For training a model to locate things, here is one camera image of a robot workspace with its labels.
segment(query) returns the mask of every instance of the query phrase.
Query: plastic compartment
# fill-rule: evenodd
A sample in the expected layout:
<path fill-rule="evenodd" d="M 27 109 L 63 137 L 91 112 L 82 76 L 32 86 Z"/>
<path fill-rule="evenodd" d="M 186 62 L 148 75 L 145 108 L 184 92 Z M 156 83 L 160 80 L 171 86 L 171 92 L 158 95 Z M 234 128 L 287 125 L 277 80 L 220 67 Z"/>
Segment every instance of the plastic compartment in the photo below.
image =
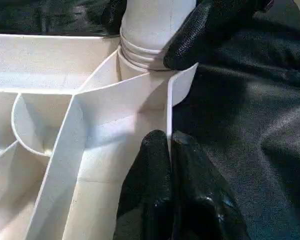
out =
<path fill-rule="evenodd" d="M 112 239 L 121 186 L 141 141 L 155 129 L 171 134 L 168 109 L 187 95 L 195 70 L 145 73 L 74 96 L 27 240 Z"/>
<path fill-rule="evenodd" d="M 19 94 L 12 109 L 12 129 L 30 152 L 50 156 L 71 95 Z"/>
<path fill-rule="evenodd" d="M 102 88 L 120 81 L 142 75 L 147 71 L 132 65 L 121 52 L 121 47 L 105 59 L 93 74 L 84 82 L 80 92 Z"/>
<path fill-rule="evenodd" d="M 0 155 L 0 240 L 23 240 L 47 159 L 14 142 Z"/>
<path fill-rule="evenodd" d="M 145 72 L 118 43 L 0 35 L 0 240 L 112 239 L 141 141 L 171 136 L 197 67 Z"/>
<path fill-rule="evenodd" d="M 0 90 L 73 92 L 119 41 L 118 37 L 0 34 Z"/>
<path fill-rule="evenodd" d="M 0 92 L 0 154 L 16 140 L 11 129 L 11 110 L 16 97 L 16 93 Z"/>

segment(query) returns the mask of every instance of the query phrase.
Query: cylindrical plastic tube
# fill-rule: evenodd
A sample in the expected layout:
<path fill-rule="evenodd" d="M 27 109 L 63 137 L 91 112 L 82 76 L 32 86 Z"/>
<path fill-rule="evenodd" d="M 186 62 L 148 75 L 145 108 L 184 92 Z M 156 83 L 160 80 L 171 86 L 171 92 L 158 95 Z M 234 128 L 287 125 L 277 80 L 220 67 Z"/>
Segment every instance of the cylindrical plastic tube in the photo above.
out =
<path fill-rule="evenodd" d="M 127 0 L 121 25 L 124 56 L 150 70 L 165 70 L 163 57 L 197 0 Z"/>

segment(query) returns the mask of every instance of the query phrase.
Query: black cloth background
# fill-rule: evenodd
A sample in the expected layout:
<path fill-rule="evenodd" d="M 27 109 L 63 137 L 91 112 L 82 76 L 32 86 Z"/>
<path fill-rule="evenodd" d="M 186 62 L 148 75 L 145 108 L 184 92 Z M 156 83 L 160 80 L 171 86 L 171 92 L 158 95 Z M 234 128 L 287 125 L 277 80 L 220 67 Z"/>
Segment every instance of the black cloth background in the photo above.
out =
<path fill-rule="evenodd" d="M 107 35 L 107 0 L 0 1 L 0 33 Z M 203 55 L 173 128 L 228 181 L 252 240 L 300 240 L 300 12 L 276 0 Z"/>

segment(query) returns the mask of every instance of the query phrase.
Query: glove finger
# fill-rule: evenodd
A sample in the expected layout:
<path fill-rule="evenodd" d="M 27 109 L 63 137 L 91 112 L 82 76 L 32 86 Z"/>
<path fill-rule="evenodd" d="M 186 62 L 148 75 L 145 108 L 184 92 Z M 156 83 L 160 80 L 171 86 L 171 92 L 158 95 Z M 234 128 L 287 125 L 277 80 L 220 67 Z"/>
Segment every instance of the glove finger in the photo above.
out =
<path fill-rule="evenodd" d="M 178 230 L 197 238 L 249 240 L 246 224 L 223 176 L 194 138 L 181 132 L 172 136 L 173 174 L 178 179 Z"/>
<path fill-rule="evenodd" d="M 166 134 L 142 141 L 120 193 L 114 240 L 167 240 L 173 225 L 171 165 Z"/>
<path fill-rule="evenodd" d="M 101 23 L 109 32 L 119 33 L 126 7 L 127 0 L 110 0 L 107 4 L 101 17 Z"/>
<path fill-rule="evenodd" d="M 164 57 L 173 70 L 185 70 L 228 40 L 258 10 L 256 0 L 203 0 L 176 33 Z"/>

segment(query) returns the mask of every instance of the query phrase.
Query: shiny black surface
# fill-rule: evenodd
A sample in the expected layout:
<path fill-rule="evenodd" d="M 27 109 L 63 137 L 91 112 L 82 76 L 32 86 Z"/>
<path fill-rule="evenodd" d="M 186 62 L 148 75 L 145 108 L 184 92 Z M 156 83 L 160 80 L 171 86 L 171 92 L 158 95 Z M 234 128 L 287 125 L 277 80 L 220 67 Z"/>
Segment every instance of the shiny black surface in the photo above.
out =
<path fill-rule="evenodd" d="M 123 182 L 113 239 L 169 239 L 173 204 L 167 137 L 155 130 L 143 139 Z"/>

